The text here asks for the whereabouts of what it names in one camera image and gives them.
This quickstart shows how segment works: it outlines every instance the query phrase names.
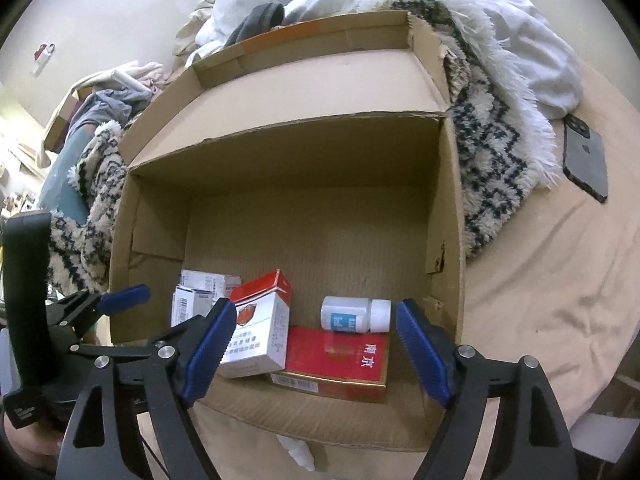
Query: white wall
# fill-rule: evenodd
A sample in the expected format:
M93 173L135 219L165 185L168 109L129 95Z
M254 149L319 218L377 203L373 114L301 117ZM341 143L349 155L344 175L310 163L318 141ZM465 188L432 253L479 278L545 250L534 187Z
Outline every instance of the white wall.
M14 95L0 83L0 132L2 127L10 129L9 135L32 148L40 146L44 130L31 117Z
M0 82L44 126L85 75L135 59L171 69L175 33L198 1L34 0L0 48ZM34 77L41 43L55 43L56 51Z

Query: pill bottle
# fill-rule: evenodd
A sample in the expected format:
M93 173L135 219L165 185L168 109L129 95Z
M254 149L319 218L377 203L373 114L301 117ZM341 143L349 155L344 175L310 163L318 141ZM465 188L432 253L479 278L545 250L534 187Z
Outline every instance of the pill bottle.
M327 296L322 300L320 323L333 332L389 332L391 302L367 298Z

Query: open cardboard box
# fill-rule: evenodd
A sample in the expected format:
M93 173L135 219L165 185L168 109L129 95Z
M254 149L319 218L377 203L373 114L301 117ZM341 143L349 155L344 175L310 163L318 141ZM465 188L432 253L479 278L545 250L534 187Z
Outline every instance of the open cardboard box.
M262 34L184 72L121 142L130 164L111 290L146 283L114 342L169 326L182 268L250 280L281 268L290 323L320 327L327 295L415 298L462 326L462 192L441 44L401 10ZM216 377L207 406L275 433L425 450L442 412L392 334L385 404Z

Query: bottle cap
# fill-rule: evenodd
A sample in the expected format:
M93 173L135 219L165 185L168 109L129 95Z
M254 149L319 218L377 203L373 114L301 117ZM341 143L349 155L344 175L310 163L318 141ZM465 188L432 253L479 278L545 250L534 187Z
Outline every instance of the bottle cap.
M371 300L372 332L389 332L391 324L391 302L389 300Z

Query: barcode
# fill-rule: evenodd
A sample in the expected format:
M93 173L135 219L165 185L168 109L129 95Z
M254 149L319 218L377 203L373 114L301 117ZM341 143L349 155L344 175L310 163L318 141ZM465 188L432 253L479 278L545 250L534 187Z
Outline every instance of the barcode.
M207 276L204 279L204 289L216 293L216 282L213 280L213 276Z
M315 381L305 381L303 379L296 379L294 377L285 377L282 375L271 374L271 380L275 384L280 386L287 386L288 388L295 388L297 390L304 390L306 392L318 393L318 383Z
M180 298L180 305L178 305L178 323L187 321L187 298Z

